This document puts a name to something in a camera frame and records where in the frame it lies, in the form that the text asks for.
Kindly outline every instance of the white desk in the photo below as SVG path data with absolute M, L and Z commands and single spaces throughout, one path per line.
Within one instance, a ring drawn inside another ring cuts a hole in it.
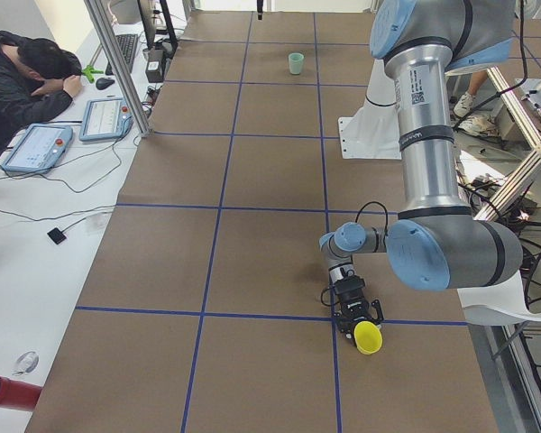
M 116 33 L 139 33 L 140 25 L 117 26 Z M 98 38 L 94 31 L 88 36 L 77 55 L 83 66 L 90 61 Z M 140 44 L 133 66 L 133 81 L 143 99 L 149 86 Z M 104 70 L 105 54 L 101 52 L 95 64 Z M 121 96 L 118 84 L 100 91 L 82 77 L 83 92 L 75 103 L 55 120 L 81 120 L 86 102 L 109 96 Z M 78 140 L 79 126 L 73 127 L 74 140 L 60 163 L 100 150 L 111 142 L 84 144 Z M 135 126 L 115 146 L 122 159 L 118 169 L 87 191 L 76 194 L 60 182 L 40 177 L 23 180 L 0 180 L 0 209 L 33 218 L 56 217 L 70 212 L 113 205 L 124 183 L 139 142 Z M 118 160 L 111 149 L 82 158 L 51 170 L 50 178 L 64 179 L 74 189 L 83 189 L 110 171 Z M 5 175 L 0 170 L 0 178 Z M 46 235 L 57 226 L 64 229 L 73 222 L 95 214 L 67 216 L 56 221 L 30 222 L 18 216 L 0 213 L 0 375 L 43 385 L 54 356 L 82 290 L 87 273 L 105 231 L 107 218 L 95 229 L 88 221 L 70 228 L 68 239 L 55 245 Z M 12 376 L 19 355 L 35 351 L 40 357 L 37 368 L 25 376 Z M 0 433 L 23 432 L 30 412 L 0 408 Z

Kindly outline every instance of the robotic arm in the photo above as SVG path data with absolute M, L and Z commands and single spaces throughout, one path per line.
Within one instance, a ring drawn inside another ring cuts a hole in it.
M 459 198 L 445 86 L 445 73 L 474 72 L 509 56 L 514 5 L 514 0 L 382 4 L 371 32 L 371 54 L 384 61 L 385 74 L 395 83 L 407 206 L 382 238 L 381 231 L 361 230 L 355 223 L 321 238 L 331 288 L 341 301 L 335 319 L 345 303 L 337 285 L 355 277 L 352 254 L 369 250 L 368 244 L 379 246 L 369 251 L 381 251 L 383 245 L 392 270 L 417 290 L 489 286 L 517 271 L 522 260 L 517 237 L 500 224 L 473 220 L 469 205 Z M 362 304 L 367 314 L 351 311 L 346 318 L 352 323 L 346 334 L 359 347 L 363 342 L 353 326 L 378 325 L 368 314 L 369 303 Z M 378 338 L 374 330 L 371 337 Z

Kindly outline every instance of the yellow cup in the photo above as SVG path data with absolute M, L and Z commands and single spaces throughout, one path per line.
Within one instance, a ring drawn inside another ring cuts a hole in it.
M 359 352 L 363 355 L 372 355 L 381 349 L 381 330 L 372 322 L 369 322 L 368 320 L 359 322 L 357 326 L 354 327 L 353 334 L 357 349 L 359 349 Z

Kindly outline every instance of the hand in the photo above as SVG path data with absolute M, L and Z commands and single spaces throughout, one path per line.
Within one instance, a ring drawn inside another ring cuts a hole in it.
M 80 82 L 80 77 L 78 75 L 73 75 L 66 78 L 64 80 L 62 89 L 72 98 L 76 97 L 76 95 L 82 90 L 82 83 Z
M 33 97 L 43 97 L 44 95 L 49 95 L 50 93 L 62 90 L 63 79 L 45 79 L 41 88 L 37 88 L 31 93 Z

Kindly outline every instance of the person's hair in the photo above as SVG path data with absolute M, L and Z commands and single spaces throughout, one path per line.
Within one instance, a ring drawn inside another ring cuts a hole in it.
M 20 61 L 43 78 L 67 78 L 72 75 L 72 63 L 64 51 L 49 39 L 30 39 L 18 47 Z

